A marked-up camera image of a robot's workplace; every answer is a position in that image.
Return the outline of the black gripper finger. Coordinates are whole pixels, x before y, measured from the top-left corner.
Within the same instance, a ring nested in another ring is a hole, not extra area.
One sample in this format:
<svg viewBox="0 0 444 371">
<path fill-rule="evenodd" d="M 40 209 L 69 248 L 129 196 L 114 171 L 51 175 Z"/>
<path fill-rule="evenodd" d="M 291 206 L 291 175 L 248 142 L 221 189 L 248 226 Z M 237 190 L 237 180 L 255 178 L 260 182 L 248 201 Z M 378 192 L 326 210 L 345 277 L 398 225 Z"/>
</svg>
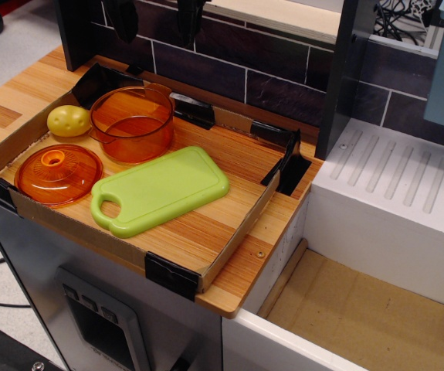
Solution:
<svg viewBox="0 0 444 371">
<path fill-rule="evenodd" d="M 135 1 L 104 0 L 103 5 L 118 38 L 125 43 L 132 43 L 138 32 Z"/>
<path fill-rule="evenodd" d="M 182 46 L 192 48 L 201 29 L 203 8 L 210 0 L 177 0 L 178 30 Z"/>
</svg>

